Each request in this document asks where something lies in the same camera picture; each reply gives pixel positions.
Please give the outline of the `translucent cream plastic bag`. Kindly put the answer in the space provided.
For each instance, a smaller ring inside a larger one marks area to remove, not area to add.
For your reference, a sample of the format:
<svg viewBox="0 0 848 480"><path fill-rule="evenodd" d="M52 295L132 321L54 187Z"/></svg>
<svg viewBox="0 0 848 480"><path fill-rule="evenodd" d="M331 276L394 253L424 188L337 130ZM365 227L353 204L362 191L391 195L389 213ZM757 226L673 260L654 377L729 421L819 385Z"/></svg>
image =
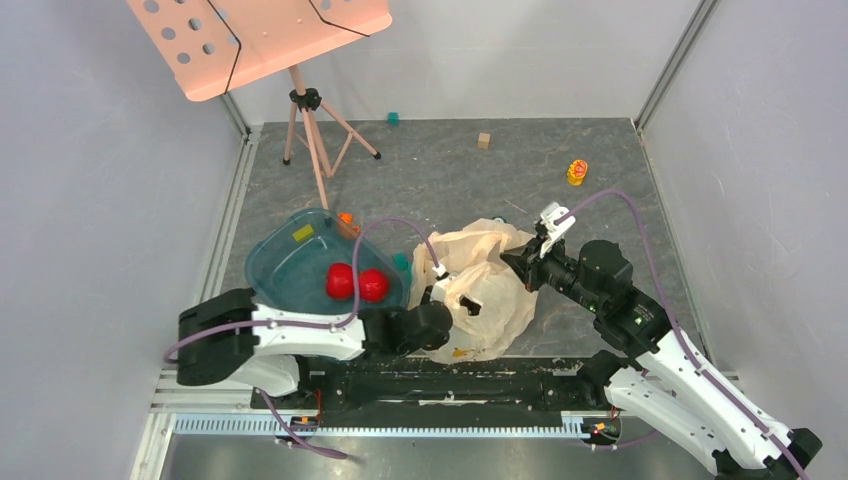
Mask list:
<svg viewBox="0 0 848 480"><path fill-rule="evenodd" d="M534 236L508 223L478 219L459 231L430 234L438 260L454 276L444 305L453 317L448 342L427 357L440 364L482 362L502 356L535 315L538 294L500 255Z"/></svg>

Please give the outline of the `red fake tomato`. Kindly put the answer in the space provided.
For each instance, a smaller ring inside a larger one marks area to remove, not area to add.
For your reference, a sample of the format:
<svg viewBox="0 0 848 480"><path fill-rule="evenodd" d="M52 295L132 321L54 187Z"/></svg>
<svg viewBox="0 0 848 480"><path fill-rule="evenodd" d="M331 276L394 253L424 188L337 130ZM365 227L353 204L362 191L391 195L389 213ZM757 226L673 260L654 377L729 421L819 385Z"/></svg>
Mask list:
<svg viewBox="0 0 848 480"><path fill-rule="evenodd" d="M326 295L337 301L345 301L354 293L354 274L352 266L346 263L333 263L326 272Z"/></svg>

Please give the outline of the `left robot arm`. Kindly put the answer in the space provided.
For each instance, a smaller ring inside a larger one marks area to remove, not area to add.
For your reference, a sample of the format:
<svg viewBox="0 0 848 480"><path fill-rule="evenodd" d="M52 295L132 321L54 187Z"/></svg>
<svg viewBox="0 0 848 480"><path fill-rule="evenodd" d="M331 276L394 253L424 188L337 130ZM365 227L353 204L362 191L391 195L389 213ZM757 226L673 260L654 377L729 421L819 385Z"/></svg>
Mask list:
<svg viewBox="0 0 848 480"><path fill-rule="evenodd" d="M314 381L301 372L299 358L404 357L439 349L453 326L450 310L438 301L350 316L279 310L253 295L250 288L233 289L179 315L178 341L165 354L176 365L179 385L233 381L302 407L313 397Z"/></svg>

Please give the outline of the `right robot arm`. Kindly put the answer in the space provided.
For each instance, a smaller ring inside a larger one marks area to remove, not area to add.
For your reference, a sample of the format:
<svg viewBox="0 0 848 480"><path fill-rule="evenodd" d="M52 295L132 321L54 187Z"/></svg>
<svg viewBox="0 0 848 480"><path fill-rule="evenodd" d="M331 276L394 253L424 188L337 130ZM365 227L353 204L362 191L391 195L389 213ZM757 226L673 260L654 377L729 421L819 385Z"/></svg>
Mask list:
<svg viewBox="0 0 848 480"><path fill-rule="evenodd" d="M666 310L632 283L633 267L607 240L577 257L562 245L543 253L533 238L502 253L529 291L548 285L592 312L610 345L578 372L591 408L623 409L686 450L717 479L797 479L822 449L807 428L791 429L748 400L674 331Z"/></svg>

